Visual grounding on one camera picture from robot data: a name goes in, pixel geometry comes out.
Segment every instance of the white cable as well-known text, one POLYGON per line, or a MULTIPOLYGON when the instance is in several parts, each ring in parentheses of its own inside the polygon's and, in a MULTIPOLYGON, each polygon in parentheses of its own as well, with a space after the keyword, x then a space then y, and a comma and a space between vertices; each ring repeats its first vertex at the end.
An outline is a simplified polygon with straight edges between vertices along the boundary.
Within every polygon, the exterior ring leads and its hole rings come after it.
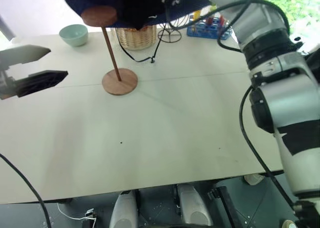
POLYGON ((91 218, 91 217, 73 218, 73 217, 70 217, 70 216, 66 215, 65 213, 63 213, 63 212, 60 210, 59 203, 57 203, 57 206, 58 206, 58 210, 60 211, 60 213, 63 214, 65 217, 68 217, 68 218, 70 218, 70 219, 76 219, 76 220, 94 219, 93 227, 95 226, 95 222, 96 222, 96 219, 97 219, 97 218, 91 218))

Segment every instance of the round wooden base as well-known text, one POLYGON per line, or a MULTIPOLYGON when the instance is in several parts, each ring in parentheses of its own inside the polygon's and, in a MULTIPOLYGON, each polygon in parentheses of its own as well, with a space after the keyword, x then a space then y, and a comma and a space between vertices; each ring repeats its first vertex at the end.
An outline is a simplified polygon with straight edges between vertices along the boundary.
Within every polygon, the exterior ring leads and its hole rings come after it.
POLYGON ((130 93, 138 84, 138 77, 129 69, 118 69, 121 81, 118 80, 115 70, 104 75, 102 86, 105 91, 113 95, 124 95, 130 93))

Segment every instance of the wooden stand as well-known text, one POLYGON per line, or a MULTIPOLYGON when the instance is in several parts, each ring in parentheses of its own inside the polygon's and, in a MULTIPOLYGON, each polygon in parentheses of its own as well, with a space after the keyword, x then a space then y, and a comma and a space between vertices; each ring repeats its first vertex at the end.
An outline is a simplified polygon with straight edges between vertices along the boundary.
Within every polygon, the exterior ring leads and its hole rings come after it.
POLYGON ((118 69, 110 40, 106 31, 107 26, 117 21, 117 12, 109 6, 95 6, 86 9, 81 17, 83 22, 89 26, 101 27, 106 45, 111 56, 114 70, 105 74, 102 86, 105 91, 113 95, 124 95, 134 90, 138 84, 138 77, 129 69, 118 69))

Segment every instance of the white wall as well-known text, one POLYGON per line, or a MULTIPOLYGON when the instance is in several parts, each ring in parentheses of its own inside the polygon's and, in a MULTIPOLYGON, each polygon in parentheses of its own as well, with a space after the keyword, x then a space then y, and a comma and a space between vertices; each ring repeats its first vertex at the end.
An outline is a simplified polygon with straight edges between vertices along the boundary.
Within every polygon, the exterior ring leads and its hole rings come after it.
POLYGON ((57 34, 67 25, 83 24, 65 0, 0 0, 0 16, 17 37, 57 34))

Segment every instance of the white table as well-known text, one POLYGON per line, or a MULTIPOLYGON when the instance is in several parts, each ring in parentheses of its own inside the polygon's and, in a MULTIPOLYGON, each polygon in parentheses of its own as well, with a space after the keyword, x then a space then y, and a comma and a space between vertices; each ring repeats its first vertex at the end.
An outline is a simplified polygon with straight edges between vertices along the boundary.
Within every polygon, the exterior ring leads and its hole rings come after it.
MULTIPOLYGON (((242 54, 183 36, 161 43, 154 64, 135 63, 113 39, 118 66, 132 69, 139 82, 132 93, 112 96, 101 86, 112 69, 102 33, 90 33, 78 48, 58 36, 16 45, 23 44, 51 53, 12 66, 9 75, 69 72, 54 88, 0 102, 0 152, 44 200, 263 172, 239 127, 250 84, 242 54)), ((154 48, 132 54, 144 58, 154 48)), ((249 102, 244 124, 269 168, 282 169, 276 141, 256 127, 249 102)), ((0 203, 36 200, 3 161, 0 180, 0 203)))

